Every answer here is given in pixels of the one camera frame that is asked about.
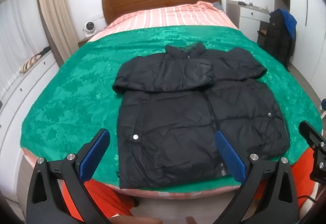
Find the black puffer jacket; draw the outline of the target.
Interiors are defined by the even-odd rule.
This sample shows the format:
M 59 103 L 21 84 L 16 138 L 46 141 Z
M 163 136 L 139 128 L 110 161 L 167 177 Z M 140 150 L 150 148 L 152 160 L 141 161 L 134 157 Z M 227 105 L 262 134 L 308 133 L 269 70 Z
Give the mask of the black puffer jacket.
M 267 72 L 247 50 L 185 48 L 137 56 L 119 69 L 119 186 L 162 188 L 229 174 L 215 144 L 222 132 L 264 159 L 290 147 Z

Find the orange red blanket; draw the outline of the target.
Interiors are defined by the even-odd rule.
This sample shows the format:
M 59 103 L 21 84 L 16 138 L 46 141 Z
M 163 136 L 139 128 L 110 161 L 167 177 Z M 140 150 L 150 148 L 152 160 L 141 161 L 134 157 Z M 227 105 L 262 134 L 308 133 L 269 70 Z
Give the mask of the orange red blanket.
M 299 208 L 301 209 L 306 203 L 305 195 L 312 195 L 315 182 L 310 180 L 309 175 L 313 168 L 313 150 L 307 149 L 299 160 L 291 165 L 294 182 L 299 198 Z M 131 216 L 131 209 L 136 206 L 136 201 L 132 196 L 117 193 L 109 186 L 95 180 L 85 183 L 85 187 L 96 205 L 110 218 L 118 215 Z

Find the black coat on chair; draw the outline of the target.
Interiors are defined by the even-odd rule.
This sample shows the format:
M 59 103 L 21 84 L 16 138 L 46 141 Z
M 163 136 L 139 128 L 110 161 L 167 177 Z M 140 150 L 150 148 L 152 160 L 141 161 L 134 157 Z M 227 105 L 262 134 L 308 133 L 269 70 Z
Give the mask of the black coat on chair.
M 277 12 L 271 15 L 266 32 L 259 32 L 259 34 L 264 36 L 261 48 L 287 69 L 290 58 L 294 54 L 296 36 L 294 39 L 291 38 L 282 14 Z

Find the white window-side cabinet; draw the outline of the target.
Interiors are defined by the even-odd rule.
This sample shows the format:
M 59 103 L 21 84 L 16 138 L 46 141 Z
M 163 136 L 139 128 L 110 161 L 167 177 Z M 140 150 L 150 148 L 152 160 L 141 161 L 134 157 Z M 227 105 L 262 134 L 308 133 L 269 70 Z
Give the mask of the white window-side cabinet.
M 50 51 L 25 74 L 1 110 L 1 192 L 9 201 L 18 202 L 17 184 L 23 156 L 20 147 L 22 123 L 30 108 L 58 72 Z

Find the green patterned bedspread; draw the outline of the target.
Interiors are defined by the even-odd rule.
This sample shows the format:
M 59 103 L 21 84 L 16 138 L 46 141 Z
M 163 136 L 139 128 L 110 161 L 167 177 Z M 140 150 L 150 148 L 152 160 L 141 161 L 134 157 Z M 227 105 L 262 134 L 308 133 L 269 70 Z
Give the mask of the green patterned bedspread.
M 266 67 L 260 78 L 273 92 L 286 122 L 290 147 L 285 156 L 295 163 L 308 145 L 300 135 L 300 122 L 317 131 L 323 123 L 318 110 L 294 77 L 277 60 L 247 39 L 239 30 L 223 26 L 166 26 L 119 32 L 83 45 L 60 68 L 33 104 L 22 125 L 22 148 L 49 161 L 78 151 L 101 129 L 110 132 L 111 144 L 98 166 L 95 180 L 119 187 L 117 124 L 122 96 L 113 90 L 120 67 L 137 56 L 163 53 L 166 46 L 202 43 L 207 49 L 249 51 Z M 232 186 L 229 174 L 162 188 L 136 190 L 188 193 Z

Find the blue garment on chair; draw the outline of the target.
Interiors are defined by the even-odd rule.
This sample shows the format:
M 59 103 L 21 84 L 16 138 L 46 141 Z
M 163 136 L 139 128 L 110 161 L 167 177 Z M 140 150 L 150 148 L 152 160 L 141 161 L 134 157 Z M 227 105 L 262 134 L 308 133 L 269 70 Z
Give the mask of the blue garment on chair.
M 288 11 L 284 9 L 276 9 L 270 13 L 270 16 L 277 12 L 280 12 L 282 14 L 287 31 L 289 32 L 291 38 L 294 39 L 296 36 L 297 20 L 294 18 L 292 14 L 290 14 Z

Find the white wardrobe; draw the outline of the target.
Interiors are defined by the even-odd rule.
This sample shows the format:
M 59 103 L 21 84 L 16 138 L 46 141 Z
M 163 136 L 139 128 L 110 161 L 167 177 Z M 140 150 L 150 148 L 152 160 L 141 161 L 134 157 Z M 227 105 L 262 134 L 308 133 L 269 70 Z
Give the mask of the white wardrobe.
M 325 3 L 323 0 L 290 0 L 290 13 L 297 20 L 292 64 L 325 99 Z

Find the white desk with drawers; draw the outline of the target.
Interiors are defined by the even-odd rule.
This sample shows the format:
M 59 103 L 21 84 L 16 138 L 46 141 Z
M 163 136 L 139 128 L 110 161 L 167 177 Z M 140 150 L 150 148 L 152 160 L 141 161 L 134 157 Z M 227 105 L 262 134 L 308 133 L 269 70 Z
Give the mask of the white desk with drawers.
M 226 0 L 226 15 L 231 22 L 253 42 L 257 42 L 261 23 L 268 23 L 270 12 L 256 6 L 239 5 Z

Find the striped folded cloth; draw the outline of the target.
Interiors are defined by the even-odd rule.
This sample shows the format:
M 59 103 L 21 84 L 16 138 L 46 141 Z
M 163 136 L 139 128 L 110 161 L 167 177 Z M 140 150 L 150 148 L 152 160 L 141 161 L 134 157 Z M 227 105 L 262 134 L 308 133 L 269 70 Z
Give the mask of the striped folded cloth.
M 38 60 L 40 60 L 42 57 L 42 55 L 37 54 L 35 56 L 33 56 L 32 58 L 30 58 L 28 61 L 26 61 L 20 68 L 19 72 L 20 73 L 26 73 L 28 70 L 30 70 L 32 68 L 32 66 L 34 64 L 36 64 L 36 62 L 38 62 Z

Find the white sheer curtain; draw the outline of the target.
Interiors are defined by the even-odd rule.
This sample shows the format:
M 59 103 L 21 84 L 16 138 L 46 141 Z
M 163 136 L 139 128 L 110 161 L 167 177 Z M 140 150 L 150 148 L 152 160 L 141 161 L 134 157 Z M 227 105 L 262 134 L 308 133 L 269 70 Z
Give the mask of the white sheer curtain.
M 1 96 L 22 65 L 48 45 L 36 0 L 1 2 Z

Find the pink plaid bed sheet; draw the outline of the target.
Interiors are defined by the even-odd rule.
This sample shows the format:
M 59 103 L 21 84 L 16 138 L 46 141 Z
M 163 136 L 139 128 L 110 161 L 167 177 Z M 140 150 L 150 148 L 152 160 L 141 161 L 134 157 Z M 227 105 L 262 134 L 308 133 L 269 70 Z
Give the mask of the pink plaid bed sheet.
M 90 41 L 94 42 L 105 36 L 124 31 L 180 25 L 212 25 L 237 28 L 224 11 L 215 8 L 212 3 L 199 1 L 195 4 L 140 10 L 124 14 L 103 31 L 92 36 Z

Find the small white fan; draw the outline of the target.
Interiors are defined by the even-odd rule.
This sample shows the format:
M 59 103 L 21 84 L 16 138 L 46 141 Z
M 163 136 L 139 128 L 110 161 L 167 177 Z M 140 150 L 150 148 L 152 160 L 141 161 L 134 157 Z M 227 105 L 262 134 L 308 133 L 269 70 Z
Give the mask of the small white fan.
M 97 34 L 97 28 L 95 26 L 95 23 L 93 21 L 89 21 L 89 22 L 85 23 L 83 32 L 84 32 L 86 38 L 90 38 L 93 35 Z

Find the beige curtain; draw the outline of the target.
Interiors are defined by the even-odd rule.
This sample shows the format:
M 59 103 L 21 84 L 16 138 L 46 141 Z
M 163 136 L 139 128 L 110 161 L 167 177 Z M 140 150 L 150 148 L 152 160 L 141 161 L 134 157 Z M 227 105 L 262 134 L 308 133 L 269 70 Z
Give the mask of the beige curtain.
M 78 50 L 78 37 L 67 0 L 37 0 L 49 46 L 59 66 Z

